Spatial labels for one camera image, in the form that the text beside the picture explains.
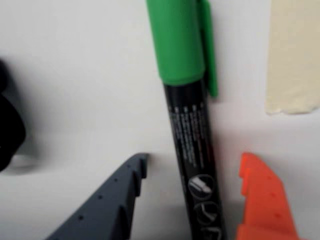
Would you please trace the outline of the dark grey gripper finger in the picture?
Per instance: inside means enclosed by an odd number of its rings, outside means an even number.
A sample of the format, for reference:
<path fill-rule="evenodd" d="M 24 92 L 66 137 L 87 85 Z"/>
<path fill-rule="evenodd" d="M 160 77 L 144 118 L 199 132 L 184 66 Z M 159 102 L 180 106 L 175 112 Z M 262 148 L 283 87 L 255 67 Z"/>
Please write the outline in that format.
<path fill-rule="evenodd" d="M 148 158 L 147 153 L 137 153 L 126 160 L 48 239 L 130 239 Z"/>

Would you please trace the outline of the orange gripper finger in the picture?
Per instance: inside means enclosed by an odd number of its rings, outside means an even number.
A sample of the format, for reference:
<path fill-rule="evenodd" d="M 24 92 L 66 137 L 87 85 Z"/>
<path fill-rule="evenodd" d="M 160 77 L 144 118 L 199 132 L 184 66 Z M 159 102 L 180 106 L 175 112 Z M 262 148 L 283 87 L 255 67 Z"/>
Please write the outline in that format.
<path fill-rule="evenodd" d="M 239 176 L 245 197 L 237 240 L 299 240 L 295 222 L 281 179 L 258 157 L 241 156 Z"/>

